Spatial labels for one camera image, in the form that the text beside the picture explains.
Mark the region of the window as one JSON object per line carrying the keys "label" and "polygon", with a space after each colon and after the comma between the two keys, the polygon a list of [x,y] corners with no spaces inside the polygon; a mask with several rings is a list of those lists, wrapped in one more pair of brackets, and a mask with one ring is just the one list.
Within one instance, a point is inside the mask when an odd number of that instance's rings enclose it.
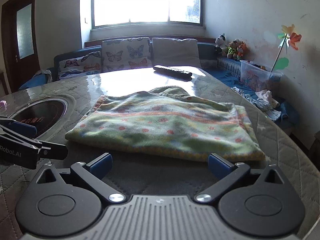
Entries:
{"label": "window", "polygon": [[174,23],[202,25],[202,0],[92,0],[93,28]]}

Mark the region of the grey quilted table cover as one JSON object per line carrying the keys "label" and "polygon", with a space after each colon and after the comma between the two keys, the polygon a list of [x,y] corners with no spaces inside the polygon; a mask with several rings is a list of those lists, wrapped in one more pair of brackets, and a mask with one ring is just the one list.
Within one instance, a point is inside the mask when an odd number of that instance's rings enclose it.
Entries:
{"label": "grey quilted table cover", "polygon": [[[277,164],[305,205],[306,216],[299,237],[319,239],[319,171],[305,153],[259,109],[203,70],[191,68],[190,81],[157,74],[152,68],[123,70],[76,77],[25,89],[3,97],[7,107],[1,115],[11,116],[35,100],[58,97],[70,103],[66,115],[47,133],[47,140],[67,145],[68,157],[55,161],[56,167],[69,167],[77,161],[90,161],[103,150],[67,141],[65,133],[96,103],[101,95],[123,96],[157,87],[179,86],[188,94],[216,102],[244,106],[260,148],[268,164]],[[215,178],[205,163],[147,154],[112,152],[113,168],[104,181],[127,196],[132,194],[198,193]]]}

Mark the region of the green patterned child jacket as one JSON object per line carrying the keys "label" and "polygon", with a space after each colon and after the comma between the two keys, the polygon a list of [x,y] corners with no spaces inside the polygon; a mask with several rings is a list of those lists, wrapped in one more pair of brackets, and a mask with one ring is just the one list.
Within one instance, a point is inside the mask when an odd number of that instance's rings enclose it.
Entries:
{"label": "green patterned child jacket", "polygon": [[102,95],[65,135],[80,144],[127,153],[206,161],[263,161],[244,107],[189,95],[177,86]]}

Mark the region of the clear plastic storage box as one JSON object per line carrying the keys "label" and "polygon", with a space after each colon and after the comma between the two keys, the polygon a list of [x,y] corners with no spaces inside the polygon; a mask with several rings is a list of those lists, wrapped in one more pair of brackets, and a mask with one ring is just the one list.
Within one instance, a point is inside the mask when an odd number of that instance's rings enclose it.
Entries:
{"label": "clear plastic storage box", "polygon": [[270,72],[254,61],[241,60],[240,81],[255,92],[270,90],[276,92],[283,76],[282,73]]}

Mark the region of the orange plush toy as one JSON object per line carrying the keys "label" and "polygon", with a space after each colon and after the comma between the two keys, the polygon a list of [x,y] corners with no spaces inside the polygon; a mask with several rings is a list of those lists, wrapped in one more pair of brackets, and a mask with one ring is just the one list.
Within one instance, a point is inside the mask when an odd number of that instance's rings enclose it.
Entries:
{"label": "orange plush toy", "polygon": [[246,46],[245,42],[242,41],[237,48],[238,53],[237,53],[236,59],[239,61],[243,60],[244,54],[246,53],[246,50],[247,50],[247,46]]}

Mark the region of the dark wooden door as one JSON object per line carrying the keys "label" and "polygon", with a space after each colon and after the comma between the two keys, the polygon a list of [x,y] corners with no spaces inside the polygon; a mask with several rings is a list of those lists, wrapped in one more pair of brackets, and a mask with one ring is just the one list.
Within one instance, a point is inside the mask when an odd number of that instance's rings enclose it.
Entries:
{"label": "dark wooden door", "polygon": [[12,92],[40,70],[35,35],[35,0],[2,5],[1,35],[5,70]]}

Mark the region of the blue grey cloth on sofa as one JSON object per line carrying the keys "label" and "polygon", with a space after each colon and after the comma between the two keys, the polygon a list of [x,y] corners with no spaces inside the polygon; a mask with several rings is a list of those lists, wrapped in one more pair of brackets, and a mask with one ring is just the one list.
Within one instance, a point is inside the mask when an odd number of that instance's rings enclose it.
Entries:
{"label": "blue grey cloth on sofa", "polygon": [[26,83],[21,85],[19,90],[28,89],[36,86],[41,86],[53,81],[52,72],[48,69],[41,69],[37,71],[34,76]]}

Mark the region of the black white plush cow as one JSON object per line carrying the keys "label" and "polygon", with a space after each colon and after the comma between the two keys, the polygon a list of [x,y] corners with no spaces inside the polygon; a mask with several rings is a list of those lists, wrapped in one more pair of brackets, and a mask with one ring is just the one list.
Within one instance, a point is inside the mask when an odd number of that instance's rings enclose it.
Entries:
{"label": "black white plush cow", "polygon": [[215,39],[215,53],[223,57],[227,56],[228,47],[226,46],[225,34],[221,34]]}

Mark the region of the small pink toy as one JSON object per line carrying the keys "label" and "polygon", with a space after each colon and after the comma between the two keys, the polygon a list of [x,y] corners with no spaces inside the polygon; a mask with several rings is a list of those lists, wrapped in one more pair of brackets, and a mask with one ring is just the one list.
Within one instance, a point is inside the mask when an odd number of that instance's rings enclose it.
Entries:
{"label": "small pink toy", "polygon": [[5,100],[0,101],[0,109],[7,109],[7,102]]}

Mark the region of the pile of small clothes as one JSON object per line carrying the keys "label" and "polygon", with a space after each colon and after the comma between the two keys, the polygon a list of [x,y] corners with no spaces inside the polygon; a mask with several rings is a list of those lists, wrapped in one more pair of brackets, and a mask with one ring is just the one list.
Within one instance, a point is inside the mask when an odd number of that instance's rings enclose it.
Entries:
{"label": "pile of small clothes", "polygon": [[280,106],[280,103],[273,98],[270,90],[264,89],[262,91],[255,92],[255,95],[257,96],[256,99],[253,98],[253,96],[246,94],[240,88],[232,87],[232,90],[241,95],[251,104],[255,105],[255,107],[260,109],[272,121],[276,121],[281,117],[281,111],[276,110],[276,108]]}

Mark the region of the colourful paper pinwheel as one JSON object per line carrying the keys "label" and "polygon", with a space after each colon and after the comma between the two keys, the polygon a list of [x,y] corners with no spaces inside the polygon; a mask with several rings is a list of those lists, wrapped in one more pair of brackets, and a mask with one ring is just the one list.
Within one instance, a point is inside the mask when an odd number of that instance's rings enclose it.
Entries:
{"label": "colourful paper pinwheel", "polygon": [[297,44],[301,41],[302,35],[296,32],[296,26],[294,24],[291,25],[282,25],[281,33],[278,34],[278,38],[281,40],[278,46],[278,53],[276,59],[271,67],[270,72],[284,70],[289,66],[290,60],[287,56],[280,57],[282,55],[282,51],[292,48],[295,51],[298,51],[299,48]]}

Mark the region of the black remote control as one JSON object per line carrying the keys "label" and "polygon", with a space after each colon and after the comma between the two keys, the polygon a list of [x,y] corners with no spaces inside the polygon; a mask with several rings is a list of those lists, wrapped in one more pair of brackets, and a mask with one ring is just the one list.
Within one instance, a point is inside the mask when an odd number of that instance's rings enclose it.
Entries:
{"label": "black remote control", "polygon": [[180,80],[190,80],[193,75],[191,72],[188,72],[186,70],[180,70],[177,68],[160,66],[160,65],[154,66],[153,70],[158,74],[162,74],[162,75],[173,77]]}

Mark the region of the lying butterfly cushion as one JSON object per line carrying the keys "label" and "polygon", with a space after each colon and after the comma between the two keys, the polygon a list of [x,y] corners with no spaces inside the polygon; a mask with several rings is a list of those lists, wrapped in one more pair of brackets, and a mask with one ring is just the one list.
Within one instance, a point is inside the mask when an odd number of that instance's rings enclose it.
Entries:
{"label": "lying butterfly cushion", "polygon": [[102,70],[101,52],[94,51],[85,56],[60,61],[57,79],[64,80],[79,76],[99,74]]}

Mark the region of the plain beige cushion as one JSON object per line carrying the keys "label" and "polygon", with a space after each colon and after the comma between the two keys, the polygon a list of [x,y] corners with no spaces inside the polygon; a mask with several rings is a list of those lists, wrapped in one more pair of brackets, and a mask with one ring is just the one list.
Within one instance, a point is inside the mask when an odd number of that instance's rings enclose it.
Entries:
{"label": "plain beige cushion", "polygon": [[201,67],[196,39],[153,38],[153,64]]}

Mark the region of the brown plush toy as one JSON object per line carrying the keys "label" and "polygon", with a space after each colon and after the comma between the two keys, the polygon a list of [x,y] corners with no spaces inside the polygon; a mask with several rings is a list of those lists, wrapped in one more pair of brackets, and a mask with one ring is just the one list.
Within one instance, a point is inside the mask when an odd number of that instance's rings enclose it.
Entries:
{"label": "brown plush toy", "polygon": [[239,39],[235,39],[228,44],[227,50],[227,58],[228,59],[236,59],[238,54],[238,47],[240,46],[241,41]]}

